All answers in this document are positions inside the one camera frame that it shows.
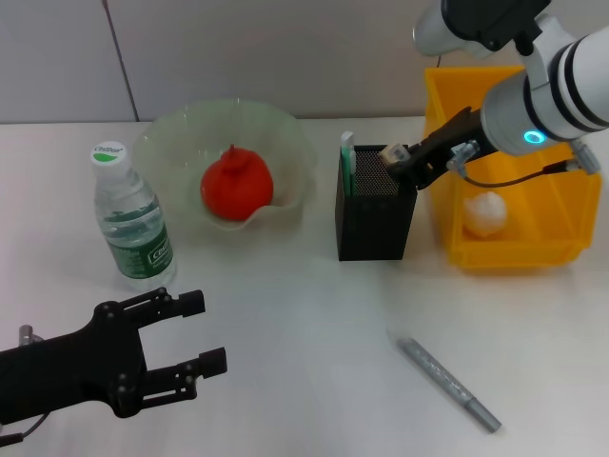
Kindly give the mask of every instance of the plastic water bottle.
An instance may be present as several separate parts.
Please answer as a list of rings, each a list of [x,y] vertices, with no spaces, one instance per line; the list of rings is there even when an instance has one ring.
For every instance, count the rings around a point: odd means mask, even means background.
[[[90,157],[97,178],[97,223],[119,271],[136,290],[166,286],[176,267],[156,195],[121,143],[106,141]]]

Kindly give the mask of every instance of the mesh pen holder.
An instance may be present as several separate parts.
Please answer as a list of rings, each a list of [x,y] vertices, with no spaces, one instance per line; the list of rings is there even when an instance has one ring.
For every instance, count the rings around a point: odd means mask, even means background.
[[[417,189],[414,183],[398,184],[391,179],[378,155],[383,149],[355,147],[355,191],[349,195],[345,195],[339,159],[335,222],[340,261],[403,258]]]

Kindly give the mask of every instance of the yellow storage box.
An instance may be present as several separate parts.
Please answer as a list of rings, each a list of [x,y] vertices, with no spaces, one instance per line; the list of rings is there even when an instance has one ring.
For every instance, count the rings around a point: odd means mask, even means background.
[[[429,100],[425,135],[461,109],[481,107],[486,92],[522,68],[428,69]],[[520,158],[496,152],[467,165],[484,183],[519,178],[572,157],[559,145]],[[449,261],[462,268],[542,268],[566,264],[592,242],[599,205],[600,176],[583,171],[542,176],[509,188],[494,189],[505,201],[505,229],[479,238],[463,229],[463,202],[487,191],[448,172],[429,187],[435,223]]]

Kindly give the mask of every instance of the green pen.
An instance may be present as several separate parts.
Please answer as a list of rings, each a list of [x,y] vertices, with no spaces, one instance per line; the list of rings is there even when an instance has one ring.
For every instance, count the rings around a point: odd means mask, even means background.
[[[351,196],[352,190],[355,185],[355,176],[351,174],[351,162],[355,162],[355,149],[353,143],[353,132],[346,131],[341,136],[341,164],[343,167],[343,188],[344,195]]]

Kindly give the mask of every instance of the white wall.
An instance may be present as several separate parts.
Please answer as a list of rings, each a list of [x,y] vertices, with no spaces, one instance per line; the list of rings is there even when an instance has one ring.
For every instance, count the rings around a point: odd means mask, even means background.
[[[421,113],[412,27],[430,0],[110,0],[135,103],[153,119],[208,97],[265,100],[303,116]],[[565,27],[609,24],[606,0],[555,0]],[[486,63],[463,54],[444,65]]]
[[[0,123],[133,119],[101,0],[0,0]]]

